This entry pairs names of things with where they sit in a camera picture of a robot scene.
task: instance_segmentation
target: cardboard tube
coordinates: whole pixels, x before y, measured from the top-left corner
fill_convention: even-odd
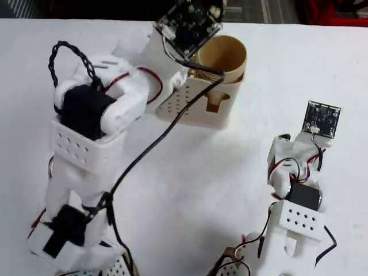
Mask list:
[[[215,36],[198,51],[197,60],[214,70],[225,70],[224,83],[233,83],[244,73],[247,50],[242,42],[232,36]],[[198,74],[210,81],[219,78],[208,72],[201,71]]]

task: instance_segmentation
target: black circuit board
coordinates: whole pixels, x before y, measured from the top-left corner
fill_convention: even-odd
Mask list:
[[[302,131],[315,133],[333,139],[340,117],[341,108],[319,102],[308,102]]]
[[[185,59],[190,59],[222,25],[203,6],[184,1],[175,5],[157,23],[156,29],[164,35],[169,27],[175,38],[167,42]]]

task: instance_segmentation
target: red wire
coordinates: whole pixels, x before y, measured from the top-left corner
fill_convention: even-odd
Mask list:
[[[313,155],[313,156],[311,156],[310,158],[308,158],[307,160],[306,160],[306,177],[304,178],[304,179],[301,179],[300,181],[299,181],[299,183],[305,183],[305,182],[307,182],[307,180],[309,179],[309,177],[310,177],[310,174],[311,174],[311,170],[309,169],[309,164],[310,164],[310,162],[314,159],[314,160],[316,160],[318,158],[318,154],[315,154],[315,155]]]
[[[31,232],[29,233],[28,237],[27,237],[27,240],[29,239],[29,237],[32,235],[33,231],[36,229],[38,223],[40,222],[42,216],[44,215],[44,213],[46,212],[46,208],[44,208],[42,210],[42,212],[39,214],[39,216],[36,218],[36,220],[31,224]]]
[[[150,100],[147,101],[147,105],[149,105],[151,102],[153,102],[154,100],[156,100],[162,93],[162,90],[163,90],[163,83],[162,83],[162,80],[160,79],[160,77],[155,73],[153,72],[152,70],[146,68],[146,67],[138,67],[137,68],[138,70],[140,71],[144,71],[146,73],[149,73],[151,76],[153,76],[159,83],[160,83],[160,90],[159,92]],[[127,72],[127,73],[124,73],[124,74],[121,74],[120,76],[114,78],[110,84],[105,88],[105,90],[103,91],[104,93],[106,93],[107,91],[109,91],[109,89],[115,84],[117,83],[118,81],[124,79],[125,77],[129,76],[130,74]]]

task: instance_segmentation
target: white surface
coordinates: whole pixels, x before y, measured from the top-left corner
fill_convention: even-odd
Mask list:
[[[31,222],[44,207],[53,87],[47,64],[58,40],[88,56],[148,33],[147,22],[0,21],[0,267],[4,275],[54,272],[27,251]],[[343,107],[324,157],[325,219],[338,247],[319,275],[366,275],[365,177],[368,29],[225,24],[247,47],[244,85],[229,127],[178,125],[135,167],[115,196],[118,226],[142,276],[203,276],[241,233],[259,232],[272,202],[267,154],[274,136],[300,131],[308,100]],[[61,49],[59,80],[76,57]],[[167,122],[147,116],[128,133],[128,165]],[[331,244],[327,238],[320,250]]]

